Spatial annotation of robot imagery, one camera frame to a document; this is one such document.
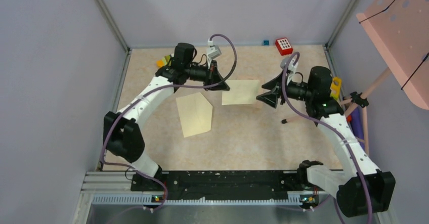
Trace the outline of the cream yellow envelope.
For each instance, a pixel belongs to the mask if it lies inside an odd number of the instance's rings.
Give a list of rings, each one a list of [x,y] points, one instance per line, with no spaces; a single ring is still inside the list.
[[[183,137],[199,135],[211,130],[212,104],[202,93],[176,98]]]

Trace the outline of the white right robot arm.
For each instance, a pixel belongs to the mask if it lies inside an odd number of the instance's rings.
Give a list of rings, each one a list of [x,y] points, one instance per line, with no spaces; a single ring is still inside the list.
[[[291,99],[303,101],[306,113],[298,115],[314,122],[330,140],[343,168],[343,173],[337,174],[317,161],[304,161],[296,176],[298,186],[304,190],[314,185],[320,187],[334,197],[346,217],[387,211],[396,180],[391,172],[383,172],[369,158],[354,136],[342,107],[330,95],[331,71],[315,66],[307,82],[294,82],[292,77],[292,70],[281,72],[262,85],[266,92],[256,99],[273,108]]]

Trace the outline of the purple rolled mat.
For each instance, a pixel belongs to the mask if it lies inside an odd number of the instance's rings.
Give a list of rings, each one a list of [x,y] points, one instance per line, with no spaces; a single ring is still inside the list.
[[[361,120],[360,110],[356,108],[348,117],[347,121],[350,124],[353,134],[359,139],[360,145],[365,150],[364,130]]]

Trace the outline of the striped toy block stack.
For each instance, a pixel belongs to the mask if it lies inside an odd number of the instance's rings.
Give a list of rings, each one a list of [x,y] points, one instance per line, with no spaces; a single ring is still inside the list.
[[[171,63],[171,59],[172,59],[172,55],[166,55],[164,57],[162,57],[160,60],[158,60],[156,62],[156,66],[158,68],[164,67],[164,66],[169,66]]]

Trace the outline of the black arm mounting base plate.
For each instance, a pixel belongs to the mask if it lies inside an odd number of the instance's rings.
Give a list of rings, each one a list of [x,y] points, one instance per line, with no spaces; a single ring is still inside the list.
[[[317,205],[324,201],[320,188],[305,184],[295,171],[163,171],[158,182],[134,174],[131,191],[162,192],[171,201],[298,201]]]

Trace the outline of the pink music stand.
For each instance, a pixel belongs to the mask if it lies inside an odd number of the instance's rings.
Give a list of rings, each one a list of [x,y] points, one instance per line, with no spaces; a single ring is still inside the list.
[[[399,190],[428,180],[428,0],[351,0],[326,48],[342,92],[367,99],[361,163]]]

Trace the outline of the red grid toy block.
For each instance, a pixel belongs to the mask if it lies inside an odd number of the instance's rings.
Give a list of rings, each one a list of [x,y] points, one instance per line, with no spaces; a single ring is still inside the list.
[[[293,53],[293,47],[287,37],[276,39],[275,46],[282,56],[291,55]]]

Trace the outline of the yellow triangle toy block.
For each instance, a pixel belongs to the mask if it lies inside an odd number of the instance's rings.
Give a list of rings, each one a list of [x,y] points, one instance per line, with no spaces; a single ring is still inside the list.
[[[332,79],[332,83],[331,83],[331,86],[330,86],[330,90],[331,90],[330,97],[331,98],[333,98],[335,100],[339,99],[341,85],[342,85],[342,80],[339,77],[334,77]]]

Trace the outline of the aluminium frame rail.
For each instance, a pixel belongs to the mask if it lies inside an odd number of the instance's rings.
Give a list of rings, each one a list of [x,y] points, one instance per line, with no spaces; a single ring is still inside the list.
[[[307,181],[302,170],[87,172],[73,223],[352,223],[387,211],[396,181],[377,170],[338,187]]]

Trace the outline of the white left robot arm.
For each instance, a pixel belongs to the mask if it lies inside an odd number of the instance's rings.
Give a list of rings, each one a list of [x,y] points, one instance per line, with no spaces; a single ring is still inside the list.
[[[143,184],[157,190],[162,184],[161,167],[145,152],[141,133],[146,120],[169,96],[187,80],[202,82],[207,91],[228,91],[230,88],[218,71],[216,57],[221,55],[218,46],[209,41],[206,63],[194,62],[195,46],[181,42],[174,53],[160,67],[148,86],[126,107],[108,112],[104,117],[103,146],[115,156],[123,158],[131,168],[144,174]]]

